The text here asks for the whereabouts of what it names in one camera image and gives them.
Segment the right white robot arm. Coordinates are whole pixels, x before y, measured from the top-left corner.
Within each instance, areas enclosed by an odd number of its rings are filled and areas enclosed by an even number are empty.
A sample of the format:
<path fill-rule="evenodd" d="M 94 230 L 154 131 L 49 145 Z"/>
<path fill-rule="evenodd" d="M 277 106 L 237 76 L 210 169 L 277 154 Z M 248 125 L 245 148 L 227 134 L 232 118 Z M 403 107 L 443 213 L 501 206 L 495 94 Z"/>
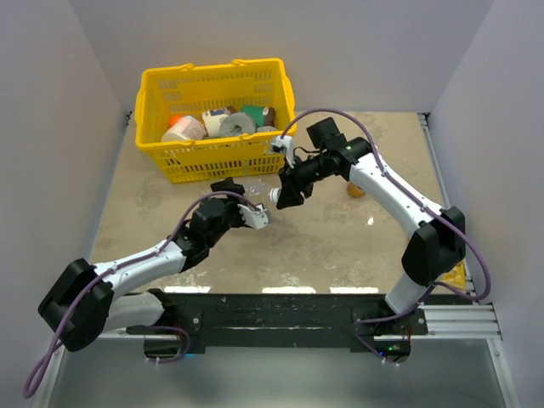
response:
<path fill-rule="evenodd" d="M 298 207 L 311 197 L 316 182 L 340 176 L 370 195 L 399 223 L 409 237 L 401 258 L 404 274 L 385 296 L 385 308 L 378 314 L 385 332 L 399 333 L 409 323 L 406 310 L 465 258 L 466 244 L 459 236 L 465 230 L 464 215 L 456 207 L 444 209 L 422 195 L 374 154 L 367 140 L 346 139 L 332 118 L 308 127 L 307 133 L 316 152 L 305 160 L 296 156 L 292 137 L 273 139 L 272 151 L 285 157 L 280 188 L 271 197 L 277 209 Z"/>

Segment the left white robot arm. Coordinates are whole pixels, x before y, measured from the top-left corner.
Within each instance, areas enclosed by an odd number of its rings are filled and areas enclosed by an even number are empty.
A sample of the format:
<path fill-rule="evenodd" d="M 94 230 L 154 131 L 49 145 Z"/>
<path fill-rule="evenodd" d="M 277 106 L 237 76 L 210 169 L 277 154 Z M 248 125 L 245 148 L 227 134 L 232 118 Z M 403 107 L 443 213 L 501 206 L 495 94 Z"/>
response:
<path fill-rule="evenodd" d="M 105 330 L 111 306 L 155 279 L 186 271 L 208 257 L 233 228 L 260 229 L 267 210 L 245 197 L 242 185 L 227 178 L 212 185 L 185 210 L 173 232 L 154 246 L 106 263 L 70 262 L 38 306 L 52 329 L 53 346 L 79 351 Z"/>

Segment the orange drink bottle blue label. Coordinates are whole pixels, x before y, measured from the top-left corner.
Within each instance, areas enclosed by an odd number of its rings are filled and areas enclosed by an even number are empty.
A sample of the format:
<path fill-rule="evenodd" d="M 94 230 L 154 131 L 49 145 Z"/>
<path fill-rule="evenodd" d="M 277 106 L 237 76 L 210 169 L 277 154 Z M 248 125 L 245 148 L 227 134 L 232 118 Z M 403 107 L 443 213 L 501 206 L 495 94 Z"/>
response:
<path fill-rule="evenodd" d="M 353 198 L 361 198 L 366 192 L 355 184 L 349 182 L 347 186 L 348 194 Z"/>

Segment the clear plastic bottle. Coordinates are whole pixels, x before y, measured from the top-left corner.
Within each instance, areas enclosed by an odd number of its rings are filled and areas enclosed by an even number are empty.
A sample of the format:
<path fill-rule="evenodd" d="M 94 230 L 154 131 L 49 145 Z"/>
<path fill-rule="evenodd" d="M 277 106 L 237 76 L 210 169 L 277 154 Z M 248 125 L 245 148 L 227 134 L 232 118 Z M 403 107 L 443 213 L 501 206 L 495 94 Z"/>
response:
<path fill-rule="evenodd" d="M 269 198 L 271 189 L 276 188 L 270 183 L 265 183 L 260 178 L 244 178 L 242 185 L 245 188 L 245 196 L 255 204 L 263 204 L 266 207 L 275 207 Z"/>

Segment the large white bottle cap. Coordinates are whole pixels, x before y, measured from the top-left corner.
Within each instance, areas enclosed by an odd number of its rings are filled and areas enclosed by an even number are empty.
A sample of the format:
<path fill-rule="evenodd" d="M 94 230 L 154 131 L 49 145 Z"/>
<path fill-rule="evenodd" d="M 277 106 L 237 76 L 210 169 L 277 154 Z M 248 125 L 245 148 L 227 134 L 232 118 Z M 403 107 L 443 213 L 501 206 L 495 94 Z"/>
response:
<path fill-rule="evenodd" d="M 281 188 L 273 188 L 269 192 L 269 198 L 274 204 L 276 204 L 280 198 L 280 194 Z"/>

